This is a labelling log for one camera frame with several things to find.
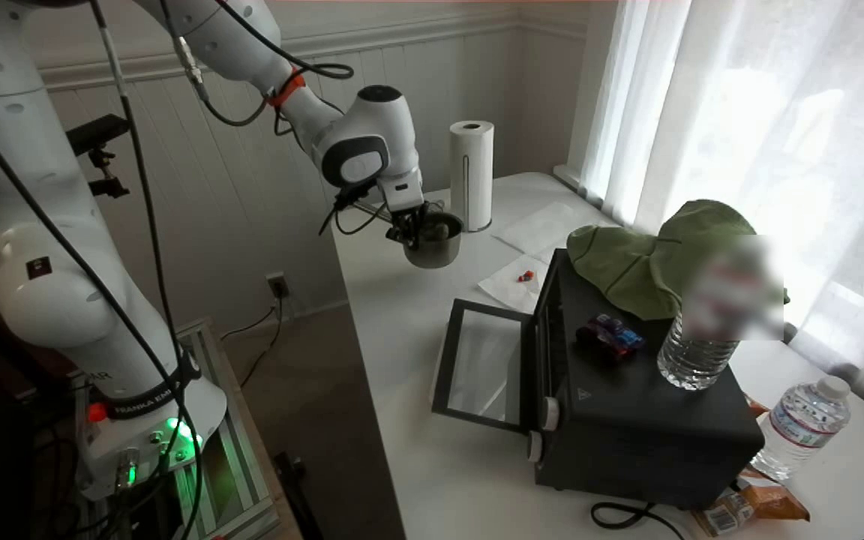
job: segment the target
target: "black box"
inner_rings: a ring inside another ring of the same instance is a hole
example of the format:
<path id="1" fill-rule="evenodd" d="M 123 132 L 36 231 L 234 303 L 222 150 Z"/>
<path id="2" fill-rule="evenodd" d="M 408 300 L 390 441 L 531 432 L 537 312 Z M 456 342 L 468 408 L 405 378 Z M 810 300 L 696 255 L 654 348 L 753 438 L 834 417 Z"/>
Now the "black box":
<path id="1" fill-rule="evenodd" d="M 537 312 L 531 318 L 504 312 L 522 327 L 522 372 L 519 381 L 504 381 L 519 390 L 519 399 L 501 402 L 519 402 L 519 411 L 486 420 L 456 411 L 462 399 L 450 402 L 447 393 L 456 387 L 450 378 L 468 309 L 498 315 L 498 309 L 456 303 L 432 408 L 528 432 L 534 477 L 543 486 L 705 507 L 762 447 L 732 369 L 705 393 L 666 384 L 654 351 L 669 321 L 642 324 L 618 312 L 564 252 L 555 252 Z M 612 360 L 579 345 L 576 330 L 600 312 L 621 315 L 648 339 L 648 348 Z"/>

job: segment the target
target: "black cable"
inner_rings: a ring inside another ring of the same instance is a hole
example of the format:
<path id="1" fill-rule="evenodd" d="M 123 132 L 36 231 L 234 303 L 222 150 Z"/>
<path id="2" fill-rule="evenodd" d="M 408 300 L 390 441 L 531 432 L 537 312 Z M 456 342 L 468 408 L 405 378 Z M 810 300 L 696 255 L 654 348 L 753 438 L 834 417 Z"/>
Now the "black cable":
<path id="1" fill-rule="evenodd" d="M 162 243 L 159 243 L 159 219 L 156 219 L 156 201 L 153 201 L 153 189 L 150 189 L 150 174 L 147 174 L 147 162 L 144 162 L 144 147 L 141 147 L 141 135 L 138 135 L 138 123 L 135 123 L 135 111 L 132 111 L 132 102 L 129 102 L 129 93 L 123 87 L 123 72 L 120 72 L 120 63 L 117 63 L 117 54 L 111 48 L 111 36 L 108 36 L 108 24 L 105 24 L 105 12 L 99 6 L 99 0 L 90 0 L 93 6 L 93 18 L 96 18 L 96 27 L 102 33 L 102 42 L 105 42 L 105 51 L 108 51 L 108 63 L 111 63 L 111 72 L 114 72 L 114 81 L 117 81 L 117 93 L 120 93 L 120 105 L 123 105 L 123 114 L 129 120 L 129 138 L 132 138 L 132 153 L 135 153 L 135 168 L 138 168 L 138 183 L 141 183 L 141 195 L 144 195 L 144 213 L 147 213 L 147 228 L 150 228 L 150 243 L 153 243 L 153 267 L 156 267 L 156 285 L 159 285 L 159 300 L 162 300 L 162 315 L 165 315 L 165 330 L 168 330 L 168 339 L 171 339 L 171 348 L 174 348 L 174 357 L 177 363 L 183 360 L 183 351 L 180 351 L 180 339 L 174 333 L 174 315 L 171 315 L 171 303 L 168 303 L 168 288 L 165 288 L 165 261 L 162 261 Z M 195 462 L 195 495 L 192 495 L 192 507 L 189 507 L 189 525 L 183 528 L 183 540 L 189 537 L 192 531 L 192 522 L 198 516 L 198 504 L 201 504 L 201 447 L 198 447 L 198 429 L 195 429 L 195 420 L 186 408 L 186 399 L 180 390 L 174 390 L 174 384 L 168 384 L 171 390 L 171 399 L 177 402 L 177 417 L 180 423 L 189 426 L 189 435 L 192 435 L 192 462 Z M 177 435 L 180 429 L 171 432 L 168 444 L 165 444 L 165 453 L 159 453 L 159 465 L 153 471 L 153 477 L 162 477 L 168 471 L 168 456 L 177 444 Z"/>
<path id="2" fill-rule="evenodd" d="M 603 510 L 627 513 L 627 516 L 624 519 L 603 519 L 600 516 Z M 684 540 L 681 531 L 669 519 L 663 519 L 663 516 L 657 516 L 651 510 L 654 510 L 654 504 L 633 507 L 633 504 L 603 501 L 603 504 L 591 504 L 588 516 L 591 516 L 594 525 L 609 528 L 609 531 L 630 528 L 630 525 L 636 525 L 642 519 L 654 519 L 654 522 L 666 525 L 678 540 Z"/>
<path id="3" fill-rule="evenodd" d="M 165 486 L 165 480 L 168 480 L 168 477 L 156 477 L 153 483 L 144 483 L 144 486 L 141 486 L 144 495 L 141 495 L 138 501 L 129 501 L 129 504 L 111 510 L 108 516 L 102 516 L 99 522 L 105 522 L 105 528 L 99 531 L 96 540 L 114 537 L 117 531 L 129 531 L 132 513 L 141 510 L 144 504 L 150 504 L 150 501 L 159 495 L 159 489 Z"/>
<path id="4" fill-rule="evenodd" d="M 381 213 L 387 210 L 387 204 L 381 204 L 363 225 L 357 225 L 357 228 L 342 228 L 342 213 L 336 213 L 336 228 L 339 228 L 339 234 L 345 234 L 345 237 L 354 237 L 354 234 L 360 234 L 360 231 L 366 231 Z"/>
<path id="5" fill-rule="evenodd" d="M 237 330 L 222 333 L 222 339 L 249 333 L 249 330 L 255 330 L 258 324 L 270 321 L 270 315 L 276 315 L 276 303 L 273 303 L 261 318 L 255 318 L 255 321 L 249 321 L 249 324 L 243 324 L 243 327 L 237 327 Z"/>
<path id="6" fill-rule="evenodd" d="M 81 267 L 81 273 L 99 288 L 102 300 L 114 309 L 114 315 L 126 324 L 126 330 L 132 333 L 132 339 L 138 342 L 138 348 L 153 360 L 156 372 L 162 375 L 162 381 L 168 381 L 168 372 L 162 366 L 162 360 L 156 357 L 156 351 L 150 348 L 150 342 L 138 333 L 138 327 L 132 324 L 132 318 L 126 315 L 126 309 L 114 300 L 114 294 L 108 291 L 108 285 L 99 279 L 99 273 L 84 261 L 84 255 L 69 243 L 69 237 L 48 219 L 48 213 L 39 207 L 39 201 L 33 198 L 33 192 L 18 180 L 15 168 L 6 162 L 6 156 L 0 153 L 0 171 L 6 174 L 6 180 L 12 183 L 12 189 L 24 198 L 24 204 L 36 213 L 36 219 L 42 222 L 42 228 L 66 249 L 66 255 Z"/>
<path id="7" fill-rule="evenodd" d="M 141 183 L 141 195 L 144 195 L 144 216 L 147 216 L 150 243 L 153 243 L 153 270 L 156 270 L 159 303 L 162 303 L 171 351 L 180 360 L 183 351 L 180 351 L 180 342 L 174 336 L 174 315 L 171 315 L 171 303 L 168 303 L 165 261 L 162 261 L 162 243 L 159 243 L 159 219 L 156 219 L 156 201 L 153 201 L 153 189 L 150 189 L 150 177 L 147 177 L 141 132 L 138 132 L 138 123 L 135 123 L 135 114 L 132 114 L 132 99 L 126 93 L 120 60 L 114 54 L 114 45 L 111 45 L 111 36 L 108 36 L 108 24 L 105 24 L 105 12 L 102 12 L 99 0 L 90 0 L 90 9 L 93 9 L 96 27 L 102 33 L 102 45 L 105 45 L 105 54 L 108 54 L 108 69 L 111 69 L 111 78 L 114 78 L 114 87 L 117 87 L 117 96 L 120 96 L 120 108 L 123 108 L 126 123 L 129 123 L 129 141 L 132 141 L 132 153 L 135 153 L 138 183 Z M 171 453 L 174 441 L 177 441 L 177 432 L 168 438 L 162 456 Z"/>
<path id="8" fill-rule="evenodd" d="M 279 87 L 288 87 L 294 78 L 300 78 L 306 69 L 294 69 L 288 78 L 285 78 L 285 84 L 279 84 Z M 282 138 L 282 135 L 294 135 L 294 144 L 300 144 L 300 147 L 306 147 L 300 138 L 297 138 L 297 132 L 294 132 L 294 126 L 291 126 L 291 120 L 282 114 L 282 108 L 276 108 L 276 123 L 273 123 L 273 132 Z"/>
<path id="9" fill-rule="evenodd" d="M 99 534 L 108 534 L 111 525 L 129 519 L 138 507 L 150 504 L 156 498 L 156 492 L 165 486 L 165 477 L 153 477 L 147 480 L 141 489 L 147 489 L 138 501 L 132 501 L 129 507 L 120 507 L 120 510 L 108 510 L 105 516 L 87 522 L 87 525 L 78 525 L 75 519 L 75 528 L 69 534 L 87 534 L 87 531 L 99 531 Z"/>
<path id="10" fill-rule="evenodd" d="M 306 63 L 294 54 L 288 54 L 285 48 L 279 48 L 276 42 L 270 42 L 267 36 L 261 36 L 243 15 L 237 15 L 225 0 L 216 0 L 222 6 L 222 12 L 228 12 L 228 18 L 234 18 L 249 36 L 255 36 L 261 45 L 267 45 L 273 54 L 285 57 L 288 63 L 300 66 L 303 72 L 315 72 L 321 78 L 354 78 L 354 69 L 348 63 Z"/>
<path id="11" fill-rule="evenodd" d="M 195 87 L 195 93 L 198 93 L 198 102 L 201 102 L 219 123 L 225 123 L 225 126 L 249 126 L 249 123 L 255 123 L 255 120 L 264 114 L 264 108 L 267 108 L 267 102 L 258 99 L 258 108 L 255 108 L 249 117 L 234 120 L 234 117 L 225 117 L 225 114 L 213 105 L 213 96 L 204 90 L 201 81 L 195 81 L 192 87 Z"/>
<path id="12" fill-rule="evenodd" d="M 261 360 L 270 357 L 276 351 L 276 342 L 282 336 L 282 318 L 285 318 L 285 297 L 279 297 L 279 321 L 276 321 L 276 333 L 270 339 L 270 345 L 252 360 L 246 378 L 240 381 L 240 387 L 246 387 L 252 381 L 252 375 L 258 372 Z"/>

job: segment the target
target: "white table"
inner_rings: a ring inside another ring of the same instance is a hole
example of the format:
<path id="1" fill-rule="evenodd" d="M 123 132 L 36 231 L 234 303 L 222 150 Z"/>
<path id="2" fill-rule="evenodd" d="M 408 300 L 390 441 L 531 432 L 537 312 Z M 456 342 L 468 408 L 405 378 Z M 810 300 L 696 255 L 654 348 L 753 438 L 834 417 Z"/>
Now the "white table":
<path id="1" fill-rule="evenodd" d="M 402 249 L 384 240 L 381 225 L 336 240 L 381 441 L 411 540 L 588 540 L 606 534 L 588 522 L 597 495 L 534 483 L 522 435 L 441 417 L 429 408 L 453 300 L 492 303 L 474 285 L 522 255 L 495 240 L 495 231 L 549 204 L 570 204 L 588 219 L 600 219 L 549 174 L 513 174 L 495 180 L 492 228 L 465 234 L 459 258 L 444 270 L 411 267 Z M 744 339 L 732 369 L 741 387 L 765 405 L 777 402 L 789 384 L 816 378 L 816 369 L 762 330 Z M 756 525 L 741 537 L 864 537 L 864 402 L 852 399 L 852 417 L 849 429 L 801 474 L 801 495 L 813 522 Z M 687 522 L 678 510 L 660 507 L 660 513 L 678 525 Z M 669 537 L 654 522 L 609 534 Z"/>

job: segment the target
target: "green cloth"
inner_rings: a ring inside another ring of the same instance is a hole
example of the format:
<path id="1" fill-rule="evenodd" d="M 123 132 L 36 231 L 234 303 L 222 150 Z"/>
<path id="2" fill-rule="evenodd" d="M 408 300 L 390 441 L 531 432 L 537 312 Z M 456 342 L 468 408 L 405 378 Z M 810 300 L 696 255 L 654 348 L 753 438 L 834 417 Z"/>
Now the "green cloth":
<path id="1" fill-rule="evenodd" d="M 579 228 L 567 252 L 582 279 L 606 300 L 642 321 L 672 318 L 696 270 L 756 228 L 729 204 L 687 201 L 657 237 L 630 228 Z M 771 282 L 768 306 L 789 303 Z"/>

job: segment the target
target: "power outlet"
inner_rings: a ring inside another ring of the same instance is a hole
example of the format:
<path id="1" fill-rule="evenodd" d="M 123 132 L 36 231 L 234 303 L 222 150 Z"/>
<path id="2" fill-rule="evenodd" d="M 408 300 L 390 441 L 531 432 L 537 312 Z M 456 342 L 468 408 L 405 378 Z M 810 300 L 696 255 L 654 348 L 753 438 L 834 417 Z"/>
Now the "power outlet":
<path id="1" fill-rule="evenodd" d="M 288 279 L 285 279 L 285 273 L 267 273 L 264 282 L 270 285 L 273 297 L 279 297 L 279 300 L 288 297 Z"/>

